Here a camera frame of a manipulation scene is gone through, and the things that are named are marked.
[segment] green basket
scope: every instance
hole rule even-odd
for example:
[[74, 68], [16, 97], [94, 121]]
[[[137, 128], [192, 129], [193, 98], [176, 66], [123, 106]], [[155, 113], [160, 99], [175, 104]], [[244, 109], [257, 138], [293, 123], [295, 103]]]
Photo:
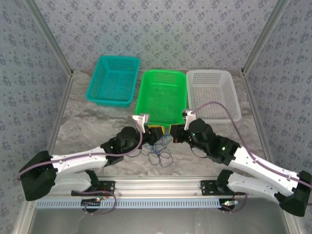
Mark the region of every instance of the green basket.
[[186, 76], [179, 71], [149, 70], [143, 74], [136, 115], [149, 114], [149, 124], [169, 128], [184, 123], [187, 105]]

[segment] white basket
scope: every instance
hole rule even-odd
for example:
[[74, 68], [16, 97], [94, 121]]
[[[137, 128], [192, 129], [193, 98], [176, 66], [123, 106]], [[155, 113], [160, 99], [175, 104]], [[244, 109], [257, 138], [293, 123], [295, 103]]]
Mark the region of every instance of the white basket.
[[[234, 121], [242, 117], [231, 73], [220, 70], [194, 70], [186, 74], [189, 108], [196, 109], [208, 101], [222, 103]], [[227, 113], [217, 104], [205, 106], [196, 117], [206, 123], [229, 123]]]

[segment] wall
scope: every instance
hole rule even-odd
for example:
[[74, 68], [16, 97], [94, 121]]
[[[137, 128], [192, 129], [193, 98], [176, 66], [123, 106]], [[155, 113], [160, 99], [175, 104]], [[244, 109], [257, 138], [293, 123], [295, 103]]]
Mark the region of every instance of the wall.
[[[312, 173], [312, 2], [291, 0], [248, 74], [278, 165]], [[312, 233], [312, 208], [305, 216]]]
[[36, 0], [73, 69], [241, 68], [276, 0]]
[[46, 149], [67, 77], [22, 0], [0, 1], [0, 233], [24, 194], [18, 170]]

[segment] marble surface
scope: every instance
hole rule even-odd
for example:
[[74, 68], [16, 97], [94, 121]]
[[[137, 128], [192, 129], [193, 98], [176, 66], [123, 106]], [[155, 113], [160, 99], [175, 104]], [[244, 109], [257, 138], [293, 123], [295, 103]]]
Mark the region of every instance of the marble surface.
[[[242, 119], [237, 122], [237, 126], [253, 153], [263, 157], [261, 143], [242, 78], [239, 72], [230, 72], [233, 76], [242, 112]], [[134, 100], [129, 108], [124, 109], [97, 106], [87, 101], [85, 94], [89, 86], [91, 73], [74, 71], [72, 89], [53, 154], [70, 154], [92, 149], [114, 137], [123, 127], [134, 126], [129, 116], [135, 112], [142, 73], [139, 73]], [[241, 142], [231, 123], [214, 124], [212, 127], [216, 134]], [[202, 159], [194, 156], [186, 143], [170, 143], [168, 148], [174, 159], [173, 164], [169, 167], [153, 166], [147, 156], [140, 154], [136, 158], [125, 157], [122, 162], [101, 170], [100, 174], [110, 176], [217, 176], [225, 168], [223, 165], [213, 163], [208, 158]], [[195, 153], [198, 156], [204, 156], [200, 151], [195, 151]]]

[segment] plastic basket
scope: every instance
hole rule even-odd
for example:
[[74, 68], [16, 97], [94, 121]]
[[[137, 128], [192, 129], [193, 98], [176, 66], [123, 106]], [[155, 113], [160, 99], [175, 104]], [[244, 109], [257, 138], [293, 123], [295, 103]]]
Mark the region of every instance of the plastic basket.
[[186, 76], [179, 71], [149, 70], [143, 74], [136, 115], [149, 114], [150, 124], [169, 128], [184, 123], [187, 106]]
[[[194, 70], [186, 74], [189, 108], [196, 109], [208, 101], [222, 103], [234, 121], [242, 117], [231, 73], [220, 70]], [[205, 106], [196, 117], [206, 123], [231, 122], [227, 113], [217, 104]]]
[[87, 100], [101, 106], [129, 107], [139, 67], [138, 58], [100, 57], [86, 94]]

